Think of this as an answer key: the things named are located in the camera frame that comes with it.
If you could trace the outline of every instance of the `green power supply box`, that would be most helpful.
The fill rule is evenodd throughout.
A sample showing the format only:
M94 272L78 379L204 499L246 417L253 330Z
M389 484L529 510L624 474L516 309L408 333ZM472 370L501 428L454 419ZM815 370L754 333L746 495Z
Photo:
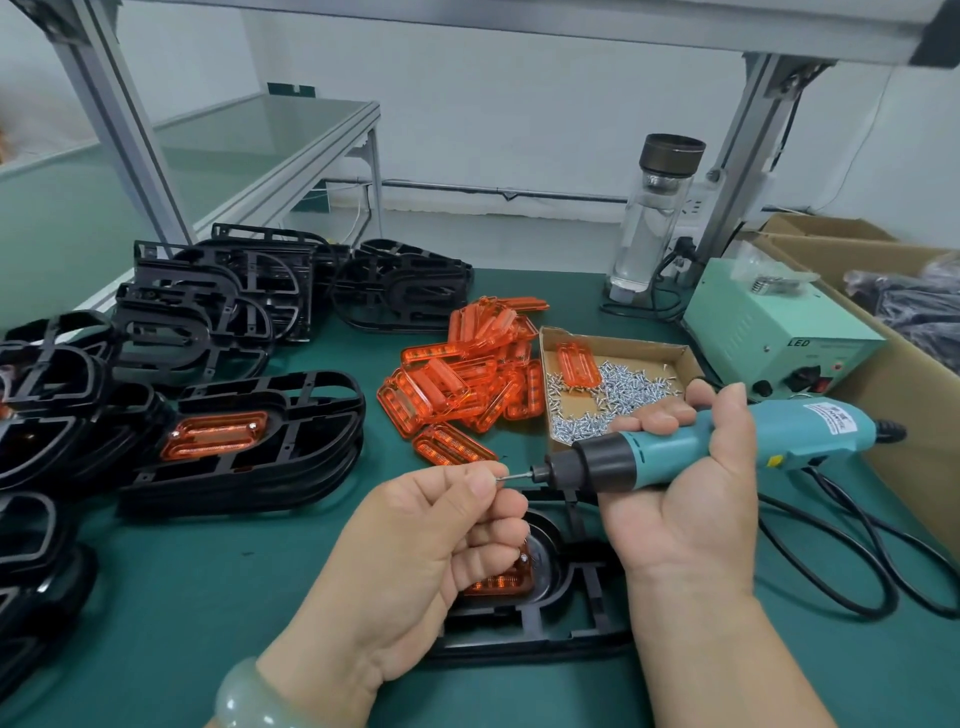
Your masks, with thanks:
M684 314L724 384L742 381L756 400L823 395L885 343L812 283L771 292L762 279L734 279L734 263L707 264Z

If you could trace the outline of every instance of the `bracelet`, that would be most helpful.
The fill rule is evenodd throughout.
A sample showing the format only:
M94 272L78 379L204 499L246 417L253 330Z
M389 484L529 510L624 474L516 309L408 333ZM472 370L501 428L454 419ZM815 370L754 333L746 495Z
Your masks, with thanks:
M237 663L217 691L221 728L323 728L284 700L263 679L253 657Z

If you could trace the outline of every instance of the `table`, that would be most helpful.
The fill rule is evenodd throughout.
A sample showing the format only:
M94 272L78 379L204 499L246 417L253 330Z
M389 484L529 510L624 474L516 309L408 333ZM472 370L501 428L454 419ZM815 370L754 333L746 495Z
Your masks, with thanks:
M276 224L379 115L376 103L258 95L156 135L203 238L213 222ZM0 330L77 306L130 270L133 240L155 239L99 144L0 167L0 226Z
M473 295L540 296L552 308L539 323L578 333L684 343L659 322L596 309L603 278L593 274L477 271ZM0 708L5 728L200 726L226 671L256 654L290 618L340 528L368 490L423 467L373 398L401 347L426 335L367 334L338 320L315 341L279 354L273 371L344 369L368 398L367 441L357 468L329 499L295 514L129 526L108 504L87 514L83 539L103 572L82 625L60 659ZM542 459L542 425L498 425L483 442L514 472ZM828 471L883 519L923 535L896 498L860 461ZM833 522L809 484L765 477L761 488ZM851 597L879 597L868 569L828 537L771 517L782 538ZM890 548L908 578L949 600L936 570L900 544ZM770 544L757 550L757 593L771 620L841 726L954 726L960 715L960 630L908 599L880 624L861 624L790 568ZM633 653L541 666L418 668L383 688L371 726L649 726L649 704Z

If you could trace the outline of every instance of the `person's left hand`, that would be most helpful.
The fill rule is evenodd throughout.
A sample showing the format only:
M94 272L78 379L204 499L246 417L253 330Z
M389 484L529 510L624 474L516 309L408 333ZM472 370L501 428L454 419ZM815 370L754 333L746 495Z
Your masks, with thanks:
M324 725L363 725L380 685L416 665L457 593L507 570L530 533L527 499L495 462L429 468L363 499L290 625L257 661Z

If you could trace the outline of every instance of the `white label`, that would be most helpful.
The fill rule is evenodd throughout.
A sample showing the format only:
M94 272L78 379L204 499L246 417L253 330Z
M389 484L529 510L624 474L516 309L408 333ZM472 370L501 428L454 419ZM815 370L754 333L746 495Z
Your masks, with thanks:
M843 407L829 402L819 404L805 404L804 407L812 409L820 415L827 427L830 428L831 435L843 435L847 432L856 432L856 421L850 416L850 412Z

